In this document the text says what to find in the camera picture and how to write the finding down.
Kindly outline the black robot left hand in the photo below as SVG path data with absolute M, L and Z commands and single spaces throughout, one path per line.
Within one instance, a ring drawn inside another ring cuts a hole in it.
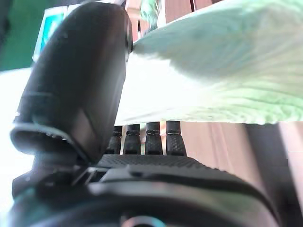
M 115 126 L 133 49 L 127 12 L 86 3 L 56 29 L 34 64 L 10 138 L 35 156 L 12 182 L 7 227 L 278 227 L 268 198 L 186 154 L 179 121 Z

